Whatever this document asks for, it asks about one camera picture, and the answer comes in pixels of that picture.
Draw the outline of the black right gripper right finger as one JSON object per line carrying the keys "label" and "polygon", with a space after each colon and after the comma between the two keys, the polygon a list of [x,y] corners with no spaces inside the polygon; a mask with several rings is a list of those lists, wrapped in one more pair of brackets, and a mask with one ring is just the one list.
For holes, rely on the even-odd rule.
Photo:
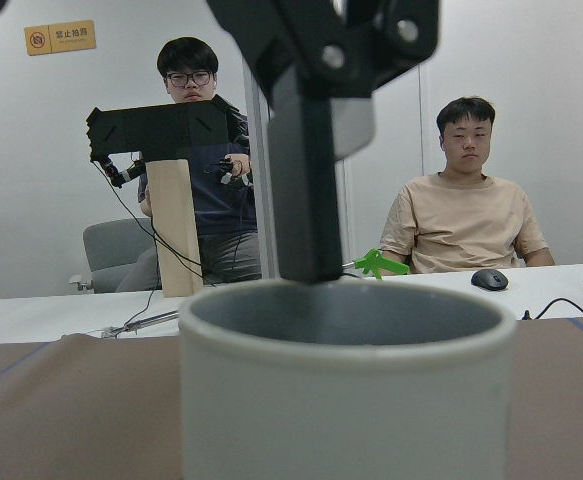
{"label": "black right gripper right finger", "polygon": [[273,111],[270,185],[280,275],[326,282],[342,272],[337,161],[373,136],[373,92],[427,60],[435,1],[213,1]]}

